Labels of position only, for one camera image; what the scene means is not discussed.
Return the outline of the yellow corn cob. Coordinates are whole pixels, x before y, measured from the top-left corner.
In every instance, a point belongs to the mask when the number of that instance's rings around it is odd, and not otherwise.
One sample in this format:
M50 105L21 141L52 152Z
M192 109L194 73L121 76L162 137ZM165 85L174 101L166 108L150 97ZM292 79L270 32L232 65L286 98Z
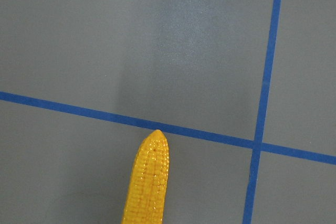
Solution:
M122 223L162 223L170 151L165 135L153 131L141 143L130 175Z

